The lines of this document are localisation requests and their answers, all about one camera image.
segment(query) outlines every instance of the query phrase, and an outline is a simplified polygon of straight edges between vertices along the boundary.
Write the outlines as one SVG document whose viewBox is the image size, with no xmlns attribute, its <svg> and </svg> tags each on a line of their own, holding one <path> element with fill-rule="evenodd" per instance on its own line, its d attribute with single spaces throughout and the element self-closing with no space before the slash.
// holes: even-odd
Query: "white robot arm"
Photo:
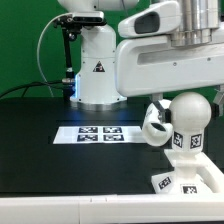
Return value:
<svg viewBox="0 0 224 224">
<path fill-rule="evenodd" d="M 126 10 L 139 0 L 58 0 L 77 23 L 103 21 L 99 10 Z M 83 25 L 81 34 L 81 70 L 75 78 L 74 106 L 87 110 L 110 110 L 126 101 L 115 86 L 116 34 L 109 26 Z"/>
<path fill-rule="evenodd" d="M 58 0 L 69 12 L 121 11 L 134 8 L 138 0 Z"/>
<path fill-rule="evenodd" d="M 129 39 L 117 49 L 118 91 L 161 98 L 163 92 L 220 85 L 215 103 L 223 104 L 224 24 L 219 12 L 218 0 L 161 0 L 122 21 L 119 33 Z M 166 110 L 168 122 L 163 117 Z M 165 154 L 175 168 L 152 177 L 156 193 L 223 192 L 224 175 L 209 167 L 211 161 L 201 152 L 210 118 L 209 103 L 197 93 L 181 94 L 172 102 L 159 99 L 149 106 L 143 136 L 153 146 L 172 136 L 172 149 Z"/>
</svg>

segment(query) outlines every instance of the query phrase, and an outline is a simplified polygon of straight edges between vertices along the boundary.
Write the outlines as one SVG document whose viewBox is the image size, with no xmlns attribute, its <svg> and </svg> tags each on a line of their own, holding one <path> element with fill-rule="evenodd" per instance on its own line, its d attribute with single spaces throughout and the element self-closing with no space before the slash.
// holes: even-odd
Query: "black panel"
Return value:
<svg viewBox="0 0 224 224">
<path fill-rule="evenodd" d="M 155 33 L 159 30 L 160 18 L 156 12 L 150 12 L 135 21 L 135 32 L 137 34 Z"/>
</svg>

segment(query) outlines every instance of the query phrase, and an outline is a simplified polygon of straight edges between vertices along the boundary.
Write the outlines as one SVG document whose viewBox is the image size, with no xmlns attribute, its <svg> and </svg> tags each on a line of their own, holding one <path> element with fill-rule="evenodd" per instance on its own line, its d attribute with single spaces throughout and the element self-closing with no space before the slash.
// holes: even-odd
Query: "black cable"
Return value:
<svg viewBox="0 0 224 224">
<path fill-rule="evenodd" d="M 22 94 L 22 96 L 21 96 L 22 98 L 25 96 L 25 94 L 27 93 L 27 91 L 29 90 L 29 88 L 30 88 L 30 87 L 26 87 L 26 88 L 25 88 L 25 90 L 23 91 L 23 94 Z"/>
<path fill-rule="evenodd" d="M 13 88 L 10 88 L 4 92 L 2 92 L 0 94 L 0 99 L 4 96 L 6 96 L 7 94 L 11 93 L 11 92 L 14 92 L 14 91 L 17 91 L 17 90 L 20 90 L 20 89 L 25 89 L 25 91 L 23 92 L 23 95 L 25 95 L 25 93 L 27 92 L 27 90 L 31 87 L 39 87 L 39 86 L 49 86 L 51 88 L 54 88 L 54 89 L 59 89 L 59 90 L 64 90 L 64 89 L 67 89 L 65 87 L 58 87 L 58 86 L 54 86 L 55 84 L 62 84 L 62 81 L 61 80 L 56 80 L 56 81 L 50 81 L 50 82 L 32 82 L 30 84 L 24 84 L 24 85 L 20 85 L 20 86 L 16 86 L 16 87 L 13 87 Z"/>
</svg>

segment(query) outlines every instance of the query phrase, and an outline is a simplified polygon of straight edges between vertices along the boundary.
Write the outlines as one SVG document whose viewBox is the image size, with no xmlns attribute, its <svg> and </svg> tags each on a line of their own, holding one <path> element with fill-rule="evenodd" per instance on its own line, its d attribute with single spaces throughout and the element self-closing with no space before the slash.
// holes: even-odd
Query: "warning label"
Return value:
<svg viewBox="0 0 224 224">
<path fill-rule="evenodd" d="M 96 67 L 94 68 L 93 72 L 105 72 L 104 67 L 102 65 L 102 63 L 99 61 L 96 65 Z"/>
</svg>

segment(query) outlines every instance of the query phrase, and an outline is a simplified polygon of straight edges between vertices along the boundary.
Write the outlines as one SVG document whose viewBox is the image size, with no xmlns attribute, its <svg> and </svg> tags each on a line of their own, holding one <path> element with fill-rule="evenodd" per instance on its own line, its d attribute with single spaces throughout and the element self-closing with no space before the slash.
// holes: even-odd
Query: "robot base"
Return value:
<svg viewBox="0 0 224 224">
<path fill-rule="evenodd" d="M 178 178 L 176 172 L 152 177 L 152 184 L 157 194 L 207 194 L 211 189 L 198 174 L 194 178 Z"/>
<path fill-rule="evenodd" d="M 173 172 L 152 176 L 158 194 L 207 194 L 223 192 L 224 175 L 204 154 L 186 161 L 174 150 L 165 154 L 175 167 Z"/>
<path fill-rule="evenodd" d="M 72 100 L 70 98 L 71 105 L 73 107 L 82 109 L 82 110 L 91 110 L 91 111 L 109 111 L 109 110 L 116 110 L 126 107 L 127 101 L 119 101 L 117 103 L 111 103 L 111 104 L 88 104 L 88 103 L 81 103 Z"/>
</svg>

